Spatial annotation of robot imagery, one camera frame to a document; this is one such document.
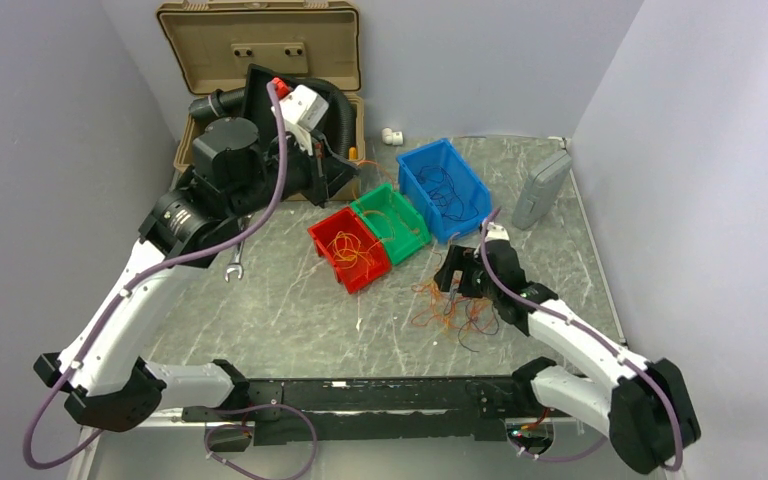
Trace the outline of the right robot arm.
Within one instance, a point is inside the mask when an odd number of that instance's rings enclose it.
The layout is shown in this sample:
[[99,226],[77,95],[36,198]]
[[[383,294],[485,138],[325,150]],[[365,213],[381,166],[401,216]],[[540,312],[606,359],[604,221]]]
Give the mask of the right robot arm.
[[683,374],[666,358],[650,361],[587,324],[550,288],[527,279],[504,239],[452,245],[434,282],[491,302],[501,321],[560,353],[572,374],[540,357],[512,374],[511,401],[534,415],[560,410],[599,432],[626,466],[640,474],[681,464],[701,427]]

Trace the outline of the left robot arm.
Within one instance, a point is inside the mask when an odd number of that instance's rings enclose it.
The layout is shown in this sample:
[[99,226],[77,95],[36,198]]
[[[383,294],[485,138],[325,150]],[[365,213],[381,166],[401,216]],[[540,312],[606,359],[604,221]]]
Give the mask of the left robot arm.
[[142,222],[105,304],[66,349],[34,370],[79,425],[130,430],[154,412],[207,407],[232,420],[249,404],[249,383],[231,363],[164,365],[143,359],[144,343],[172,302],[223,250],[245,240],[292,196],[321,206],[355,177],[348,154],[353,118],[210,122],[191,145],[193,161]]

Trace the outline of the blue plastic bin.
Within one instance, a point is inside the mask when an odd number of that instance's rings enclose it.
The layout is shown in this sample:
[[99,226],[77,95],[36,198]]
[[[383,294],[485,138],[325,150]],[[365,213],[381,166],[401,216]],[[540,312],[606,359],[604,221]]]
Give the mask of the blue plastic bin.
[[396,157],[399,191],[440,243],[479,229],[493,210],[492,195],[448,139]]

